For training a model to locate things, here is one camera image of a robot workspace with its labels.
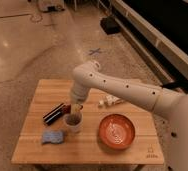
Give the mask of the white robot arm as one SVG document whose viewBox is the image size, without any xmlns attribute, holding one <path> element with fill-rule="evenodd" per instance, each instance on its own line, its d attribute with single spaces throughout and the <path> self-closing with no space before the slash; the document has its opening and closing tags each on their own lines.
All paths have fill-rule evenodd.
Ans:
<svg viewBox="0 0 188 171">
<path fill-rule="evenodd" d="M 84 103 L 91 88 L 124 99 L 169 121 L 167 165 L 171 171 L 188 171 L 188 94 L 104 75 L 97 61 L 74 68 L 71 100 Z"/>
</svg>

